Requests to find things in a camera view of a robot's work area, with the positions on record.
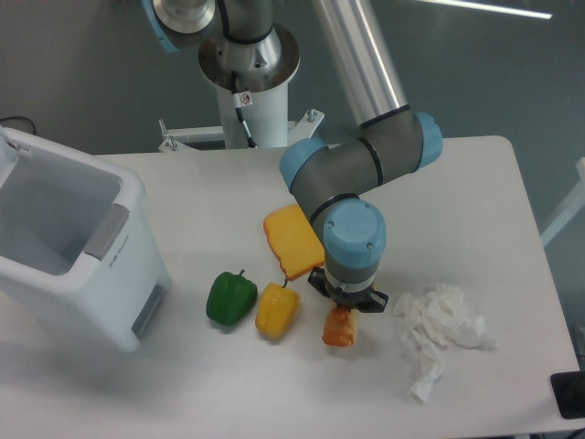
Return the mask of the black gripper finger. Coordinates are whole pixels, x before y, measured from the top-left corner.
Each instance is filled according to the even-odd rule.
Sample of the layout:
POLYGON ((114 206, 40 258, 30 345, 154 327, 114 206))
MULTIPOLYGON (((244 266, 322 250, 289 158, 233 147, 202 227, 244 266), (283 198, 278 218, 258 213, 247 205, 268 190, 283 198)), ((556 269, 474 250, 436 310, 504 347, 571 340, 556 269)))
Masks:
POLYGON ((388 296, 374 288, 368 288, 358 294, 353 307, 360 313, 383 313, 388 304, 388 296))
POLYGON ((336 304, 338 303, 337 299, 335 298, 335 288, 329 282, 324 268, 314 267, 309 274, 307 282, 321 296, 333 301, 336 304))

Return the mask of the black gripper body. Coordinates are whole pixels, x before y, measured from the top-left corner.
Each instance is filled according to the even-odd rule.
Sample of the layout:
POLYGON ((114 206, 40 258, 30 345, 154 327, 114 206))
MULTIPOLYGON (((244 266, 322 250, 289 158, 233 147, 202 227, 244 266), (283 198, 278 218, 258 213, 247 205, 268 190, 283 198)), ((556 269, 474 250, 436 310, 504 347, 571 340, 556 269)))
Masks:
POLYGON ((374 276, 370 276, 360 283, 344 284, 336 279, 331 283, 328 278, 325 278, 324 290, 328 297, 341 307, 372 310, 376 308, 374 299, 371 297, 374 279, 374 276))

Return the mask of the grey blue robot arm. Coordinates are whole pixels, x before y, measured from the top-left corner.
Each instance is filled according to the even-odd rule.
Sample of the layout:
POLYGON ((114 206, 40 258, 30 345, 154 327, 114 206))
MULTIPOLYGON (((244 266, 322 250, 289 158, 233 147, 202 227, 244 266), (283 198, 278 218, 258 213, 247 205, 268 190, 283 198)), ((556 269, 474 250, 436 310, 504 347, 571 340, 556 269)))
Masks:
POLYGON ((338 306, 380 313, 374 286, 386 226, 362 196, 434 162, 439 126, 411 110, 368 1, 317 1, 359 137, 330 147, 288 121, 288 85, 300 64, 290 31, 270 1, 146 1, 144 12, 168 51, 195 46, 216 90, 227 148, 280 147, 282 178, 324 247, 310 285, 338 306))

